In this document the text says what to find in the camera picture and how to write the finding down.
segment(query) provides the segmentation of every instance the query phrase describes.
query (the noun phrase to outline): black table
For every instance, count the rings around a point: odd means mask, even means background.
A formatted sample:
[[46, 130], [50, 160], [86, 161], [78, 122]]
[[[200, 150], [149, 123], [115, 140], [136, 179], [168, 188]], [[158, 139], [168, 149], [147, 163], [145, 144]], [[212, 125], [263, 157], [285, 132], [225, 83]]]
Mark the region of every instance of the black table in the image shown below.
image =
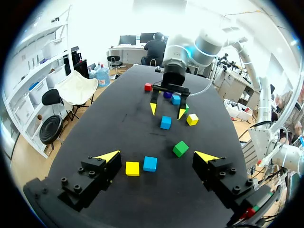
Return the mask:
[[[60, 182], [76, 172], [88, 155], [121, 151], [123, 166], [107, 191], [101, 191], [81, 213], [114, 227], [225, 227], [232, 210], [214, 192], [207, 192], [192, 168], [194, 151], [232, 157], [246, 176], [241, 146], [217, 92], [187, 100], [189, 114], [199, 122], [188, 126], [186, 115], [176, 120], [178, 106], [159, 96], [157, 113], [150, 109], [151, 93], [144, 84], [155, 83], [162, 74], [154, 67], [133, 66], [109, 86], [83, 114], [61, 146], [48, 177]], [[195, 93], [208, 80], [187, 74], [184, 86]], [[160, 128], [163, 115], [172, 117], [170, 130]], [[183, 140], [189, 150], [180, 158], [172, 152]], [[145, 156], [157, 157], [156, 172], [144, 172]], [[140, 177], [125, 174], [125, 162], [140, 163]]]

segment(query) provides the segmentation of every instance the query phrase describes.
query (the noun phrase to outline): person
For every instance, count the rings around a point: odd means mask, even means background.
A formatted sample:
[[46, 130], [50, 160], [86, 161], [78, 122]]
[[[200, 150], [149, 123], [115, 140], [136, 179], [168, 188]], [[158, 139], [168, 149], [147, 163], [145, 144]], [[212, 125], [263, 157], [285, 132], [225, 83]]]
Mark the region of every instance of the person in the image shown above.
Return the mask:
[[148, 51], [146, 57], [142, 57], [142, 65], [150, 65], [150, 62], [146, 61], [146, 58], [157, 59], [156, 62], [162, 63], [163, 53], [166, 49], [166, 43], [163, 41], [164, 35], [161, 32], [157, 32], [153, 36], [153, 40], [148, 41], [144, 46], [144, 49]]
[[[276, 96], [275, 103], [276, 105], [282, 109], [282, 111], [278, 114], [277, 118], [279, 118], [285, 110], [286, 105], [288, 104], [290, 97], [292, 95], [292, 91], [283, 94], [282, 96]], [[304, 83], [302, 85], [302, 89], [298, 100], [290, 113], [288, 119], [284, 123], [284, 127], [288, 131], [288, 135], [281, 129], [280, 130], [280, 142], [290, 145], [292, 143], [292, 139], [295, 135], [302, 135], [302, 126], [304, 125], [304, 111], [303, 111], [303, 102], [304, 102]]]

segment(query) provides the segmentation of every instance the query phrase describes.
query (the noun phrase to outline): red cube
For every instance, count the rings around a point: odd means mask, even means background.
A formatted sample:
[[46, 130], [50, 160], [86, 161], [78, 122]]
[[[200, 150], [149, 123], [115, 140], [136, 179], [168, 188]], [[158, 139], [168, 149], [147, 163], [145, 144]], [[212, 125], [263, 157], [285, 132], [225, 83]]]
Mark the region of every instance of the red cube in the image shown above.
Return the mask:
[[152, 84], [151, 83], [146, 83], [144, 85], [144, 90], [145, 91], [152, 91]]

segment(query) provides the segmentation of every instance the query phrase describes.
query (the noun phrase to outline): bolt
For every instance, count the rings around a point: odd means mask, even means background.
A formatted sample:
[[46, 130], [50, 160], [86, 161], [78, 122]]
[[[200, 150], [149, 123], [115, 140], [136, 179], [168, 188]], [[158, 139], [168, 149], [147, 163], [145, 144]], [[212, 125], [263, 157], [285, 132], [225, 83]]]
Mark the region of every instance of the bolt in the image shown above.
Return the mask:
[[44, 188], [42, 191], [41, 191], [43, 194], [47, 194], [48, 190], [46, 188]]
[[76, 192], [76, 193], [81, 192], [81, 186], [79, 184], [74, 185], [74, 192]]
[[78, 168], [78, 172], [79, 172], [79, 173], [83, 173], [83, 172], [84, 172], [84, 168], [79, 167], [79, 168]]
[[251, 186], [253, 184], [253, 179], [249, 178], [247, 181], [246, 181], [246, 186]]
[[236, 168], [231, 168], [230, 169], [230, 174], [235, 174], [237, 172], [237, 169]]
[[90, 176], [90, 177], [94, 177], [94, 176], [95, 176], [95, 172], [94, 172], [94, 171], [90, 171], [90, 172], [89, 172], [89, 176]]
[[238, 186], [238, 185], [234, 186], [233, 189], [232, 189], [232, 192], [235, 193], [235, 194], [238, 194], [239, 191], [241, 191], [241, 187]]
[[67, 178], [66, 177], [61, 178], [61, 184], [63, 184], [63, 185], [67, 184]]
[[226, 176], [226, 173], [225, 173], [225, 172], [220, 172], [220, 173], [219, 173], [219, 177], [220, 177], [220, 178], [224, 178], [225, 176]]

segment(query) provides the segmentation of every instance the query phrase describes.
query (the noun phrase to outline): white shelving unit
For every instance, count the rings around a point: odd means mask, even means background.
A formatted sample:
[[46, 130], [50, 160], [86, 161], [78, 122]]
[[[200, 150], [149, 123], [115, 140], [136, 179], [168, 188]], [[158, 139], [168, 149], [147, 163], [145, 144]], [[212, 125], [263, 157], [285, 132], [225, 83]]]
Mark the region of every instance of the white shelving unit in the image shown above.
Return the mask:
[[[14, 105], [16, 104], [16, 101], [19, 100], [24, 94], [23, 91], [28, 90], [29, 83], [31, 83], [33, 80], [37, 80], [39, 77], [43, 77], [43, 71], [47, 71], [48, 69], [46, 67], [51, 67], [53, 63], [55, 63], [58, 59], [62, 59], [63, 56], [68, 55], [69, 58], [69, 65], [71, 72], [74, 71], [73, 66], [73, 60], [71, 56], [71, 48], [69, 46], [69, 39], [68, 39], [68, 22], [69, 22], [69, 16], [72, 6], [70, 6], [64, 13], [61, 14], [64, 15], [67, 13], [67, 17], [65, 21], [61, 22], [53, 22], [48, 27], [44, 27], [40, 29], [38, 32], [35, 32], [23, 40], [21, 40], [15, 47], [15, 49], [12, 51], [13, 56], [18, 55], [19, 52], [25, 51], [25, 48], [31, 48], [32, 45], [35, 45], [35, 42], [45, 36], [48, 36], [52, 33], [56, 33], [58, 29], [62, 28], [60, 36], [63, 34], [64, 28], [66, 26], [66, 45], [67, 45], [67, 51], [64, 51], [62, 53], [58, 53], [56, 56], [52, 57], [51, 59], [47, 60], [46, 62], [36, 66], [34, 69], [30, 70], [29, 73], [24, 77], [23, 80], [21, 80], [10, 92], [9, 94], [5, 94], [5, 90], [2, 90], [2, 98], [5, 104], [5, 107], [7, 109], [7, 112], [9, 116], [11, 117], [13, 123], [19, 130], [19, 132], [22, 134], [22, 136], [28, 141], [28, 143], [37, 151], [39, 152], [43, 157], [47, 158], [48, 156], [44, 153], [44, 150], [46, 148], [46, 145], [44, 145], [40, 139], [39, 139], [39, 130], [43, 124], [43, 121], [47, 119], [48, 116], [51, 116], [53, 113], [52, 106], [44, 106], [42, 102], [40, 104], [34, 104], [34, 112], [28, 117], [28, 120], [26, 123], [21, 124], [17, 116], [14, 114]], [[60, 108], [60, 113], [62, 116], [62, 119], [64, 119], [67, 115], [64, 107]], [[29, 127], [33, 127], [35, 124], [35, 118], [37, 115], [43, 112], [45, 113], [45, 118], [42, 119], [42, 122], [38, 126], [38, 128], [34, 130], [33, 133], [29, 133]]]

